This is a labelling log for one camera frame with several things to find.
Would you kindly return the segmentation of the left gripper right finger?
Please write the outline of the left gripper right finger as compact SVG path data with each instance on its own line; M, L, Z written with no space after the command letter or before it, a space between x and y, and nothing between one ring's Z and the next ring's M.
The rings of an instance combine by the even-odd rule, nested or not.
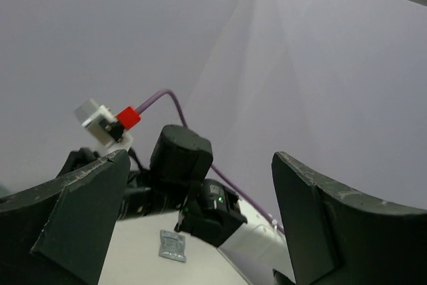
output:
M425 284L426 211L365 194L285 152L272 177L297 284Z

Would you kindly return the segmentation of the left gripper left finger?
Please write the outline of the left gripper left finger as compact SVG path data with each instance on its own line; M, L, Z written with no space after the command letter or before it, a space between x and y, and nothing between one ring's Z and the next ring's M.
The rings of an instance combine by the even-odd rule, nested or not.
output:
M1 198L1 283L97 284L129 169L118 150Z

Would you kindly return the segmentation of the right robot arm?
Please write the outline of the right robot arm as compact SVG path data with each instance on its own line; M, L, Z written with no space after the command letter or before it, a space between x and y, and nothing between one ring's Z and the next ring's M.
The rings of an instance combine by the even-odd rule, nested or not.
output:
M208 139L185 125L165 125L149 167L129 172L117 219L177 212L175 232L246 254L271 267L276 284L295 284L283 229L237 189L207 178L212 162Z

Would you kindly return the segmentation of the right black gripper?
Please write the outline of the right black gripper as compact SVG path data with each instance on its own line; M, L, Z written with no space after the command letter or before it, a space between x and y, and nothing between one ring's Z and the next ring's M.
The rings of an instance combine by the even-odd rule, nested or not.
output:
M149 170L143 167L133 148L128 151L129 158L136 165L130 170L127 186L119 208L117 220L130 220L148 216L153 208L153 187ZM80 148L69 153L57 178L78 178L97 167L99 153L89 148Z

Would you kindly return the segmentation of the silver grey sachet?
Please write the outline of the silver grey sachet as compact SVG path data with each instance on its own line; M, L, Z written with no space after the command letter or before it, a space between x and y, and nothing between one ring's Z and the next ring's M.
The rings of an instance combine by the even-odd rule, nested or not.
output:
M185 236L176 232L160 230L159 257L186 263Z

